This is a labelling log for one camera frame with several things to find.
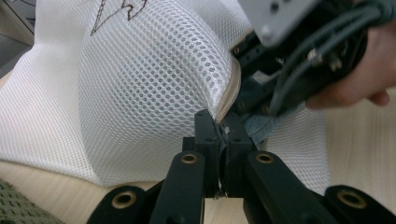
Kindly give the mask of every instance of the mesh garment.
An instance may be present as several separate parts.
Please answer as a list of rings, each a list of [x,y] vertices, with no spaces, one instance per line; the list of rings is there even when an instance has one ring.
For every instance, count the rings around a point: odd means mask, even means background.
[[[62,222],[29,202],[8,183],[0,179],[0,223],[57,224]]]
[[[164,178],[193,114],[221,120],[237,94],[229,49],[248,29],[236,1],[38,1],[35,45],[0,90],[0,157],[104,186]],[[323,140],[320,125],[290,131]]]
[[[282,120],[265,141],[268,151],[319,194],[330,185],[324,123],[323,114],[303,109]]]

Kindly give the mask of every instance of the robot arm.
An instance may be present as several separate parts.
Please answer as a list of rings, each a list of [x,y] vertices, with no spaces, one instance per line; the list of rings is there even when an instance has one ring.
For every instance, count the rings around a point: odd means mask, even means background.
[[[254,34],[233,49],[242,66],[239,115],[279,116],[347,75],[367,29],[396,18],[396,1],[239,0]]]

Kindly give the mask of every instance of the black cable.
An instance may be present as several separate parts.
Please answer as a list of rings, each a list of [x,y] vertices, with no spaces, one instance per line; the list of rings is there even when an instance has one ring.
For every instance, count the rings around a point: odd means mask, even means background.
[[[26,2],[26,1],[23,1],[23,0],[20,0],[21,2],[23,2],[24,4],[26,4],[26,5],[29,5],[29,6],[32,6],[32,7],[35,7],[35,5],[34,4],[32,4],[32,3],[28,3],[28,2]]]
[[[366,2],[363,6],[356,7],[354,11],[338,17],[319,29],[313,35],[309,36],[304,43],[290,55],[280,72],[274,96],[270,104],[270,114],[278,115],[294,83],[312,68],[313,62],[304,59],[309,50],[316,49],[316,55],[319,57],[327,56],[336,46],[353,34],[356,34],[359,30],[367,28],[370,25],[378,25],[379,23],[390,21],[395,17],[395,6],[392,0],[380,0],[379,3],[377,1],[368,1],[368,4]],[[326,38],[327,40],[325,40],[321,46],[315,48],[318,42],[322,42]]]

